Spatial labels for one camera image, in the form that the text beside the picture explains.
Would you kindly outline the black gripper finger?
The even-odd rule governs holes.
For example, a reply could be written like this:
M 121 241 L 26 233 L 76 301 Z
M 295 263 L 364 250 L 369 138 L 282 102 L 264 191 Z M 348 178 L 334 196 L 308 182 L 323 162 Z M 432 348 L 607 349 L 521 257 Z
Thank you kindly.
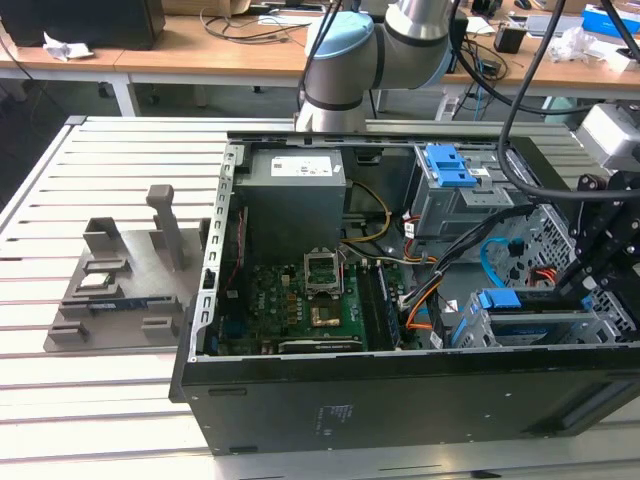
M 606 255 L 604 231 L 608 226 L 609 200 L 583 201 L 570 223 L 569 235 L 575 241 L 574 260 L 556 281 L 555 292 L 567 299 L 582 299 L 601 285 Z
M 613 292 L 634 321 L 639 320 L 639 204 L 609 203 L 600 212 L 602 232 L 596 259 L 596 280 Z

